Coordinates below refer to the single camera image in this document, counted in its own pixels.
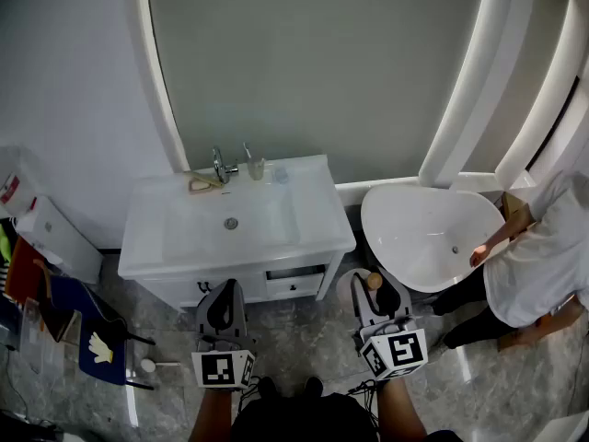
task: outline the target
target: wooden ball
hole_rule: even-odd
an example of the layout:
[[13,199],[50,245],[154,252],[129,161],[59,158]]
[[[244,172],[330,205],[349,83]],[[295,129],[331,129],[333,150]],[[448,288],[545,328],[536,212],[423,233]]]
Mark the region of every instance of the wooden ball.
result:
[[383,277],[380,273],[372,272],[366,278],[366,284],[371,290],[377,290],[383,284]]

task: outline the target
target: faucet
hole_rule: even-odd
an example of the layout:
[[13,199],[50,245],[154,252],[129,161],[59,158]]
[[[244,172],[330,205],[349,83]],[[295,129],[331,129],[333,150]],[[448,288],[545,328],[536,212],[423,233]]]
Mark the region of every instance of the faucet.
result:
[[217,173],[219,181],[223,184],[229,183],[229,178],[232,173],[238,173],[239,167],[237,164],[232,166],[226,166],[223,163],[223,157],[221,156],[221,149],[218,145],[213,146],[213,165],[214,171]]

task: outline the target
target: sink drain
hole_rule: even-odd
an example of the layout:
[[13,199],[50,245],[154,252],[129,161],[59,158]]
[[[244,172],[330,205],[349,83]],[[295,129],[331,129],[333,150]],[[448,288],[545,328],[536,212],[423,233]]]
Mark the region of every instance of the sink drain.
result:
[[225,226],[225,229],[229,229],[230,231],[232,229],[235,229],[237,227],[239,223],[237,222],[237,220],[234,217],[228,217],[225,222],[223,223],[223,225]]

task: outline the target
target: sink basin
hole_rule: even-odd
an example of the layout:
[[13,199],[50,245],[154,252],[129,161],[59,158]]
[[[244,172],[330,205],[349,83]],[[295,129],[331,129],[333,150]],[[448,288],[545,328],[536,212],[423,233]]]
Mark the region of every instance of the sink basin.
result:
[[[212,169],[202,173],[213,175]],[[141,279],[296,262],[355,247],[326,156],[267,161],[261,180],[245,164],[222,189],[190,195],[187,174],[140,180],[119,274]],[[263,265],[264,270],[273,270]]]
[[227,185],[222,190],[174,199],[164,227],[164,261],[297,244],[293,195],[281,184]]

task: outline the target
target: white glove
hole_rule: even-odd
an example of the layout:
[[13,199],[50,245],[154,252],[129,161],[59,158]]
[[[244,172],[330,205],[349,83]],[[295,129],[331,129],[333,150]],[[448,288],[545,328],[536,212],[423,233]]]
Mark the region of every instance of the white glove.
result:
[[88,349],[90,349],[90,352],[97,355],[94,358],[96,364],[99,364],[100,362],[112,363],[112,351],[100,340],[98,334],[95,332],[93,332],[92,337],[90,337],[90,345]]

